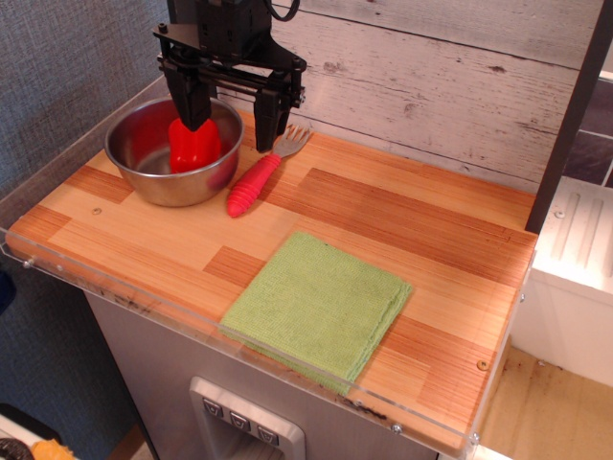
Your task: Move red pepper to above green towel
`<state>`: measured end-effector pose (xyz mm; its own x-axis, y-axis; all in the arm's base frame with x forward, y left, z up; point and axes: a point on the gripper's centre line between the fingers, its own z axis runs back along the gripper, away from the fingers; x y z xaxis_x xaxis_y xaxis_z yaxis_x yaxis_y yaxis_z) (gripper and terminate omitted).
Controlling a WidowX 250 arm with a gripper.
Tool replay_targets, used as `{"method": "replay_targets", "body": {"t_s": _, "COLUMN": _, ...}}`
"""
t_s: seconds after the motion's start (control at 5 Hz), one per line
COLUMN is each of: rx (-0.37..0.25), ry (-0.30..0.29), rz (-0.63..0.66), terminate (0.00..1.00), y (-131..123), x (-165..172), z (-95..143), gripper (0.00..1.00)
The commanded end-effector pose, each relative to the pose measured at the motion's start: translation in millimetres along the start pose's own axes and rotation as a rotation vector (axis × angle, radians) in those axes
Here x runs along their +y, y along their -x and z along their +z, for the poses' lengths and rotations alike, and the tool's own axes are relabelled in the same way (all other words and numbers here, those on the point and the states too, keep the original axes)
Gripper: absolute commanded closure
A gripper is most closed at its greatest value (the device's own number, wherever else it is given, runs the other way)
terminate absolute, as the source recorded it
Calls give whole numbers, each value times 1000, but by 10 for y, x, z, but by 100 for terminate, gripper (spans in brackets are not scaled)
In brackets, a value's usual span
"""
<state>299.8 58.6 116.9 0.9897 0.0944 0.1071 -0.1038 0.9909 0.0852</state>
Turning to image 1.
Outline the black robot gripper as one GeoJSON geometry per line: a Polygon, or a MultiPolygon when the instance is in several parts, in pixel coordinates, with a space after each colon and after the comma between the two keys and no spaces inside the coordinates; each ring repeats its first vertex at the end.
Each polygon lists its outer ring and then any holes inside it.
{"type": "Polygon", "coordinates": [[[226,83],[258,90],[254,101],[256,148],[272,150],[290,107],[304,101],[307,63],[272,37],[272,21],[288,22],[271,1],[176,1],[174,18],[154,29],[160,69],[183,125],[197,131],[211,117],[209,87],[226,83]]]}

